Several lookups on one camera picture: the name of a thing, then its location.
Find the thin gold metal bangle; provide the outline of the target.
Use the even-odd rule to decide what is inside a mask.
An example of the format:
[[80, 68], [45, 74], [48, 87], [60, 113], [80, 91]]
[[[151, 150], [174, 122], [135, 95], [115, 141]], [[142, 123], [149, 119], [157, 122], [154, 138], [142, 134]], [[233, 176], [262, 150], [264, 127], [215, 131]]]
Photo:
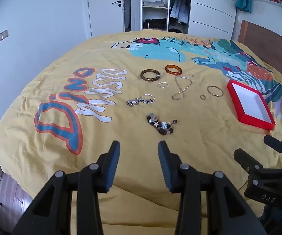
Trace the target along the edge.
[[207, 86], [207, 92], [212, 95], [213, 97], [222, 97], [224, 95], [223, 90], [220, 87], [217, 87], [215, 85], [209, 85]]

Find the silver wrist watch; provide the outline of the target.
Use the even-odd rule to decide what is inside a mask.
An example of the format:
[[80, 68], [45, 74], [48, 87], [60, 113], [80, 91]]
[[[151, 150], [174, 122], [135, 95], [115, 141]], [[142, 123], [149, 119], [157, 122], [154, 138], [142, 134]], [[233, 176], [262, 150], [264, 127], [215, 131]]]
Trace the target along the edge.
[[126, 102], [126, 104], [129, 106], [129, 107], [133, 107], [135, 105], [138, 105], [139, 103], [145, 103], [145, 100], [143, 98], [135, 98], [135, 99], [131, 99], [131, 100], [128, 100]]

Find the twisted silver bangle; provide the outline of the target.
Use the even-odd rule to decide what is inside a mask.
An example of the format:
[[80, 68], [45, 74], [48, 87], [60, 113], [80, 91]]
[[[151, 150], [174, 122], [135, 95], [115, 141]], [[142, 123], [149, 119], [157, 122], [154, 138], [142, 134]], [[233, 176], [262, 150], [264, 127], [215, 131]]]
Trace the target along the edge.
[[155, 101], [155, 97], [152, 94], [146, 93], [140, 97], [140, 102], [145, 104], [152, 104]]

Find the red shallow jewelry box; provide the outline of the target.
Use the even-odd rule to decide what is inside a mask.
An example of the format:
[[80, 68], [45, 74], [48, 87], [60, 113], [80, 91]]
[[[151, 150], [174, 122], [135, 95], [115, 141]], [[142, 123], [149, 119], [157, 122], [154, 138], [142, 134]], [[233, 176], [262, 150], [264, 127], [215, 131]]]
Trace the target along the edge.
[[229, 80], [227, 89], [238, 121], [264, 130], [272, 130], [275, 121], [261, 93], [243, 83]]

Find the white bedroom door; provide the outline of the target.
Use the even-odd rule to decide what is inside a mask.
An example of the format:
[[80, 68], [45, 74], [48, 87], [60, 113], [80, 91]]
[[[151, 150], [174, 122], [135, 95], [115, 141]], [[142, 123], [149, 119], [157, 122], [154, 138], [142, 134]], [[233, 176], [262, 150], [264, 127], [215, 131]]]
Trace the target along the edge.
[[124, 32], [123, 0], [88, 0], [92, 37]]

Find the yellow dinosaur print bedspread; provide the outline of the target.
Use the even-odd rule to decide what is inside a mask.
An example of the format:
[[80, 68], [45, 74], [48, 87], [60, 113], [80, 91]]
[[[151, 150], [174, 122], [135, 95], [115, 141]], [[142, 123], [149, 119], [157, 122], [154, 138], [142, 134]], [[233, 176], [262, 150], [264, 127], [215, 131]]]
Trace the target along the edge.
[[[182, 69], [167, 74], [166, 65]], [[140, 78], [146, 69], [160, 79]], [[259, 91], [282, 140], [282, 74], [247, 46], [226, 39], [142, 30], [89, 39], [54, 61], [16, 97], [0, 120], [0, 164], [32, 197], [58, 170], [80, 171], [121, 145], [114, 184], [99, 195], [105, 234], [173, 234], [179, 196], [166, 188], [157, 146], [196, 170], [222, 171], [240, 193], [248, 176], [235, 162], [242, 148], [266, 168], [282, 156], [263, 129], [238, 121], [229, 80]], [[213, 97], [207, 86], [220, 87]], [[152, 104], [126, 102], [152, 94]]]

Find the wooden headboard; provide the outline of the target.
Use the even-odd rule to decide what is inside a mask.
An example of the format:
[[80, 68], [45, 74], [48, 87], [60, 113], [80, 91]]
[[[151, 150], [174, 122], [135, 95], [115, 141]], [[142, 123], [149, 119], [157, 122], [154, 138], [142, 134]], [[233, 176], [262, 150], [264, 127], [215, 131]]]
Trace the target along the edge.
[[238, 41], [282, 74], [282, 36], [242, 20]]

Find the dark brown resin bangle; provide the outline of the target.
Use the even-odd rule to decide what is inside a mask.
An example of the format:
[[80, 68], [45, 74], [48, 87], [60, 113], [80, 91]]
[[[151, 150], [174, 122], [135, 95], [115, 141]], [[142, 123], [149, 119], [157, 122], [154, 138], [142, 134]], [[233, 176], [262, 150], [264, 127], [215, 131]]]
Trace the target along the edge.
[[140, 73], [140, 78], [147, 82], [155, 82], [160, 79], [160, 72], [155, 69], [146, 69]]

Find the amber orange resin bangle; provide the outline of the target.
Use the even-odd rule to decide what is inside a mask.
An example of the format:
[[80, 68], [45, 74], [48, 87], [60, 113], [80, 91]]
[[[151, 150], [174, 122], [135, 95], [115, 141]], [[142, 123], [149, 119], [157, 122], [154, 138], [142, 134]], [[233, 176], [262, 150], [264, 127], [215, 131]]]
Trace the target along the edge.
[[182, 74], [182, 69], [177, 65], [172, 65], [172, 64], [166, 65], [164, 69], [167, 74], [171, 74], [175, 76], [179, 76]]

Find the white open wardrobe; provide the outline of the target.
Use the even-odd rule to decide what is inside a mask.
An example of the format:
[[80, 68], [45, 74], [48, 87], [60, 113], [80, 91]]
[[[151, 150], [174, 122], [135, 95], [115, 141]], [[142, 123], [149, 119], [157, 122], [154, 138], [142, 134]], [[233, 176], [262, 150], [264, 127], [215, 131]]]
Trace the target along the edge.
[[129, 29], [160, 29], [205, 38], [231, 39], [236, 0], [127, 0]]

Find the hanging grey jacket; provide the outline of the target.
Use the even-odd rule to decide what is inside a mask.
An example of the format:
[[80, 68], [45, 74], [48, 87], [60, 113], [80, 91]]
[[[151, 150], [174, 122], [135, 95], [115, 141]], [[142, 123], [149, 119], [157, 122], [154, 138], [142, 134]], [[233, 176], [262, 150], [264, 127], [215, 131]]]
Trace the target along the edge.
[[180, 24], [188, 24], [191, 0], [170, 0], [170, 18]]

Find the wall light switch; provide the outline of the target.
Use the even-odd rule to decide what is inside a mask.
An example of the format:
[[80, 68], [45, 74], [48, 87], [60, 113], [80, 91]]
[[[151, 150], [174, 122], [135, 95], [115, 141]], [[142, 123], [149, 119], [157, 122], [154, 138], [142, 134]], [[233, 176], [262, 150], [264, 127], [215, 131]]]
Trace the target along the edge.
[[5, 30], [0, 33], [0, 42], [9, 36], [8, 30]]

